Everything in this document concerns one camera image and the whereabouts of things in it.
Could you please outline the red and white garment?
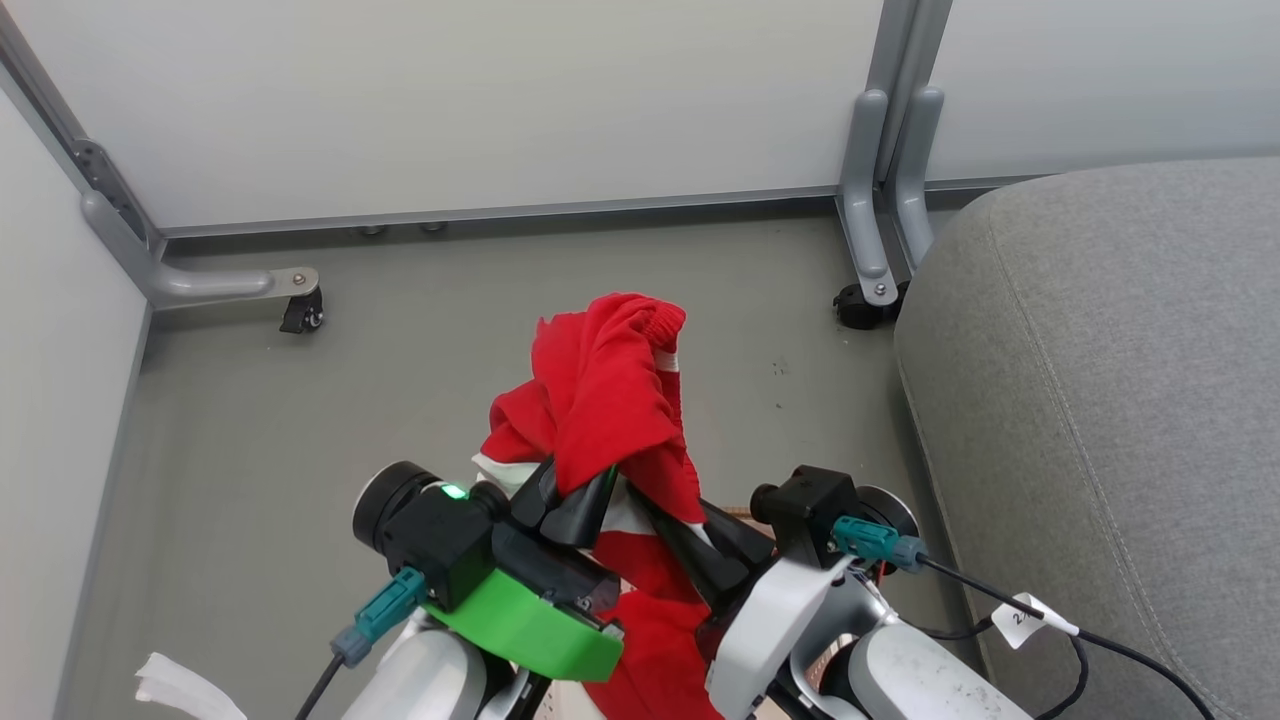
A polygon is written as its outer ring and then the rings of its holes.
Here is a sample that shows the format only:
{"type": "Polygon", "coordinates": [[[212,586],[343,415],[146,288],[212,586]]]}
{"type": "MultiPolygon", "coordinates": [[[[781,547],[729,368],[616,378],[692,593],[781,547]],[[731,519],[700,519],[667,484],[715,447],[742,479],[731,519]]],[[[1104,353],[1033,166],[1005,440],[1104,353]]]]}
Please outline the red and white garment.
{"type": "Polygon", "coordinates": [[[723,720],[707,692],[695,632],[709,618],[685,570],[640,507],[640,489],[704,538],[707,515],[684,433],[678,333],[686,315],[640,293],[611,293],[538,323],[529,380],[494,398],[477,478],[520,489],[547,459],[570,495],[620,474],[591,556],[626,584],[607,614],[625,632],[603,683],[582,689],[604,720],[723,720]]]}

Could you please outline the grey partition foot upright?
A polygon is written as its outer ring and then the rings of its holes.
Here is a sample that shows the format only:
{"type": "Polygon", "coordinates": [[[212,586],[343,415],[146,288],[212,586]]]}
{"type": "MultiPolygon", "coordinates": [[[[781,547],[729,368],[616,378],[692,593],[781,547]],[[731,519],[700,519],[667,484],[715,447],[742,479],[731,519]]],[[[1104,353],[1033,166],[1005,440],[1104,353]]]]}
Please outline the grey partition foot upright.
{"type": "Polygon", "coordinates": [[[904,256],[911,274],[934,242],[925,204],[925,174],[943,104],[945,92],[934,86],[924,86],[913,95],[899,137],[896,169],[890,177],[904,256]]]}
{"type": "Polygon", "coordinates": [[[882,90],[865,90],[855,97],[836,195],[858,283],[876,307],[890,307],[899,299],[874,205],[877,158],[888,109],[890,99],[882,90]]]}

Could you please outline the grey partition foot long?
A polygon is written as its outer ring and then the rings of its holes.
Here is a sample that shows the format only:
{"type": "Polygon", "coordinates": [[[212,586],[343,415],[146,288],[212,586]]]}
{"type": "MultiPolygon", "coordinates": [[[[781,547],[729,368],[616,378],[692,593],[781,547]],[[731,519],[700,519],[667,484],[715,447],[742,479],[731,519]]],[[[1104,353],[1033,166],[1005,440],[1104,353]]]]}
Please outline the grey partition foot long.
{"type": "Polygon", "coordinates": [[[91,138],[76,138],[70,147],[90,184],[79,201],[82,217],[154,307],[259,299],[288,299],[305,307],[321,301],[319,273],[308,266],[189,272],[165,264],[163,237],[105,149],[91,138]]]}

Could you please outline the grey partition bottom rail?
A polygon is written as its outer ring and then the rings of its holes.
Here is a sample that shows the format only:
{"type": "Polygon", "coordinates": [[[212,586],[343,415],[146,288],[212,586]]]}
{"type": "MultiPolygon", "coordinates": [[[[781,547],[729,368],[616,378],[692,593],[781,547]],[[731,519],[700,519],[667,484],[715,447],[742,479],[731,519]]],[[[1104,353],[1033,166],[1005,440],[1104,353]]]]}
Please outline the grey partition bottom rail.
{"type": "Polygon", "coordinates": [[[836,184],[782,190],[754,190],[723,193],[692,193],[648,199],[617,199],[584,202],[550,202],[508,208],[471,208],[458,210],[403,211],[353,217],[324,217],[270,222],[242,222],[206,225],[175,225],[159,229],[166,240],[191,240],[224,236],[248,236],[298,231],[347,231],[374,225],[415,225],[433,222],[489,222],[534,217],[582,215],[608,211],[663,210],[703,208],[742,202],[771,202],[794,199],[833,197],[836,184]]]}

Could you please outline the small black caster wheel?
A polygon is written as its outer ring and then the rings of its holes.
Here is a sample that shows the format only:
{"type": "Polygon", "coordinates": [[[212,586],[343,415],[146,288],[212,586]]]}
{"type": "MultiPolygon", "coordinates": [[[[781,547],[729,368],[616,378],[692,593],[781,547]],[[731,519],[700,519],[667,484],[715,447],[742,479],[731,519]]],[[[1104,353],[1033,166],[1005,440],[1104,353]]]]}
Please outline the small black caster wheel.
{"type": "Polygon", "coordinates": [[[323,291],[317,287],[308,293],[289,299],[279,327],[280,333],[307,334],[324,323],[323,291]]]}

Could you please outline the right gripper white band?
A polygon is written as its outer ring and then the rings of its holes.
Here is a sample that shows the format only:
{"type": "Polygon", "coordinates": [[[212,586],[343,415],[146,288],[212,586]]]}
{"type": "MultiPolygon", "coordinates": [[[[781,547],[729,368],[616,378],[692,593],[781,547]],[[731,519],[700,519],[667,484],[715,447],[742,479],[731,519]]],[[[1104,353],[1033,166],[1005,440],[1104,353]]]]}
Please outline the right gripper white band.
{"type": "MultiPolygon", "coordinates": [[[[776,552],[773,538],[739,514],[700,500],[705,520],[699,530],[660,509],[637,487],[630,498],[641,509],[699,597],[712,609],[732,605],[753,569],[776,552]]],[[[829,569],[778,560],[751,588],[721,639],[707,675],[707,692],[724,719],[746,719],[776,673],[818,614],[832,582],[851,562],[829,569]]]]}

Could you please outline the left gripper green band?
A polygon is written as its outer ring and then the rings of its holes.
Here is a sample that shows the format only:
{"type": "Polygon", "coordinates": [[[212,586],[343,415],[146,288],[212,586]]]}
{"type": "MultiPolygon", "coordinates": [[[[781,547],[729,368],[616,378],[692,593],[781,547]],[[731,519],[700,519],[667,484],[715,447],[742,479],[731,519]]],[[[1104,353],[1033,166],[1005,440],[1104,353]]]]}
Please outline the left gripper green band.
{"type": "Polygon", "coordinates": [[[605,620],[618,603],[621,579],[577,550],[595,546],[618,477],[618,466],[609,465],[561,495],[556,459],[536,465],[512,495],[509,516],[531,530],[543,523],[549,542],[507,523],[495,525],[493,571],[456,609],[430,602],[424,607],[428,615],[480,650],[540,676],[608,680],[623,652],[623,630],[605,620]]]}

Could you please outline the large black caster wheel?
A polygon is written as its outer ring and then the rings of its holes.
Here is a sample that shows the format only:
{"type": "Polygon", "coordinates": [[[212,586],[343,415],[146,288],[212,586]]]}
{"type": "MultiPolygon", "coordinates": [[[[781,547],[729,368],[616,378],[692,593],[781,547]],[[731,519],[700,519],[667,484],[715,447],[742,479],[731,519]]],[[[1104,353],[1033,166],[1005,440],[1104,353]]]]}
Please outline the large black caster wheel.
{"type": "Polygon", "coordinates": [[[841,325],[852,331],[873,331],[886,323],[893,323],[901,313],[909,286],[909,281],[899,283],[895,302],[876,306],[865,299],[859,284],[849,284],[832,300],[835,316],[841,325]]]}

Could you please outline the white crumpled paper tag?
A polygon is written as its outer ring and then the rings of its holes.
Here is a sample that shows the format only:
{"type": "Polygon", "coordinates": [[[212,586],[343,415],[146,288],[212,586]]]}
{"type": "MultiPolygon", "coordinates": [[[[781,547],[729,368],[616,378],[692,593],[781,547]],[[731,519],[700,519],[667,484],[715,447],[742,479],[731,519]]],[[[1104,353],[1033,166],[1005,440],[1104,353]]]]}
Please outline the white crumpled paper tag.
{"type": "Polygon", "coordinates": [[[163,653],[152,652],[134,676],[140,702],[168,706],[193,720],[248,720],[230,696],[163,653]]]}

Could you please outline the grey fabric sofa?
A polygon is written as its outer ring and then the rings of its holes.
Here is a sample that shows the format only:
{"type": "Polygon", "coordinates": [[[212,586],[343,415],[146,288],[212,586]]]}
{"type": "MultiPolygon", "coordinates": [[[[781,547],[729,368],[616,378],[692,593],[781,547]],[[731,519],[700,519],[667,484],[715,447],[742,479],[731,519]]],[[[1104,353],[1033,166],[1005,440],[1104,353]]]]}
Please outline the grey fabric sofa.
{"type": "Polygon", "coordinates": [[[1280,720],[1280,158],[978,197],[895,352],[964,573],[1280,720]]]}

